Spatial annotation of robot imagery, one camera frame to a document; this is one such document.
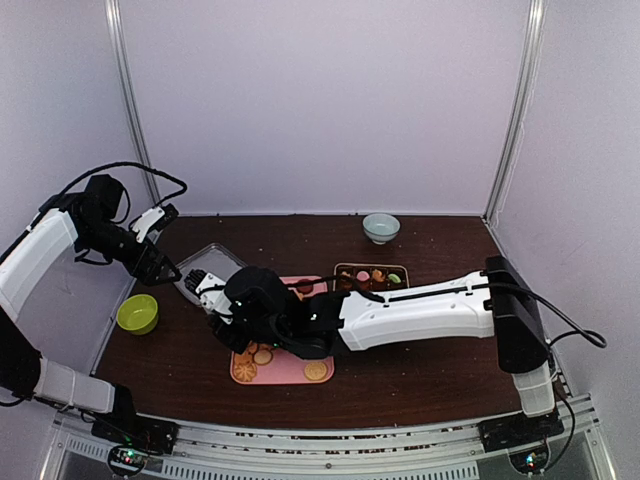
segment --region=pink tray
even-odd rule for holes
[[[290,284],[301,280],[315,280],[318,278],[320,277],[283,277],[282,281],[286,284]],[[313,291],[305,296],[311,297],[316,293],[326,291],[326,283],[319,283],[314,285]],[[266,350],[268,353],[260,353],[256,356],[256,354],[261,350]],[[262,357],[262,361],[265,361],[265,359],[268,360],[269,354],[271,354],[271,359],[266,365],[258,365],[254,360],[255,358],[260,360],[260,357]],[[320,371],[326,367],[326,374],[324,377],[315,381],[309,380],[304,375],[304,369],[307,365],[313,363],[320,363],[324,365],[324,367],[321,365],[315,366],[315,368]],[[242,385],[296,385],[324,383],[333,376],[334,372],[335,368],[333,365],[333,358],[331,357],[325,358],[324,360],[302,360],[281,348],[274,348],[271,345],[256,344],[249,345],[242,355],[238,355],[237,353],[232,354],[231,366],[229,369],[231,378],[233,378],[236,383],[240,383]]]

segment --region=table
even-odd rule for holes
[[[479,218],[400,217],[398,238],[377,246],[358,216],[185,217],[159,248],[175,263],[220,243],[247,264],[283,276],[330,275],[340,262],[400,264],[413,286],[484,267],[498,250]],[[518,410],[511,376],[497,364],[495,338],[448,338],[372,348],[336,358],[322,385],[242,386],[230,352],[203,311],[173,285],[148,288],[160,322],[148,336],[115,329],[97,376],[128,386],[141,413],[263,428],[366,428],[477,418]]]

